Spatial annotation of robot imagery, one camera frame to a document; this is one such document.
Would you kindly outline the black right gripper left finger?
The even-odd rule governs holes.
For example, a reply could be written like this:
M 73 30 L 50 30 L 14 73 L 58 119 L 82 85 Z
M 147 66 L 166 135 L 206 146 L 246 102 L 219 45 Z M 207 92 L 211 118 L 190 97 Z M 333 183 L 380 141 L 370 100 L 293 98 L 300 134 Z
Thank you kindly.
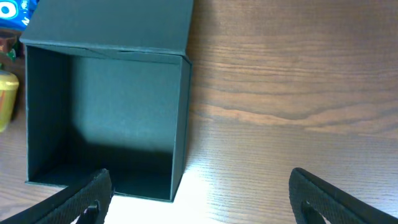
M 2 224 L 103 224 L 113 197 L 109 171 L 100 169 Z

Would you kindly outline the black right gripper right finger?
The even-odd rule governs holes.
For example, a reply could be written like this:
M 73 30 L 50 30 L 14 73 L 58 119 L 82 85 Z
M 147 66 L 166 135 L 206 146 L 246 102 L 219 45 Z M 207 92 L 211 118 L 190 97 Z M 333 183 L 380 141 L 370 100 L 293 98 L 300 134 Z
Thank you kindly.
M 295 221 L 299 224 L 397 224 L 396 217 L 358 200 L 299 167 L 294 168 L 290 174 L 289 199 Z

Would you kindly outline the blue Oreo cookie pack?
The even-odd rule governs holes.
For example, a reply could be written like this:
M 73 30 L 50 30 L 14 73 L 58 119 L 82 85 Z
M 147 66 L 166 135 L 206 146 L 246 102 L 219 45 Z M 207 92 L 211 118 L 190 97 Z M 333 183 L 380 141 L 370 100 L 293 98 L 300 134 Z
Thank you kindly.
M 1 28 L 24 31 L 39 0 L 1 0 Z

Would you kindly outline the dark green box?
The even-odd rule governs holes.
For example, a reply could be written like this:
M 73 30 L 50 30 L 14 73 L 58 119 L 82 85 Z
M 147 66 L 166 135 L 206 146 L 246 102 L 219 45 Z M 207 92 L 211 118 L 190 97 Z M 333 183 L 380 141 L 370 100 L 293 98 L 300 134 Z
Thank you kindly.
M 109 170 L 116 194 L 171 202 L 185 168 L 192 0 L 41 0 L 25 45 L 27 182 Z

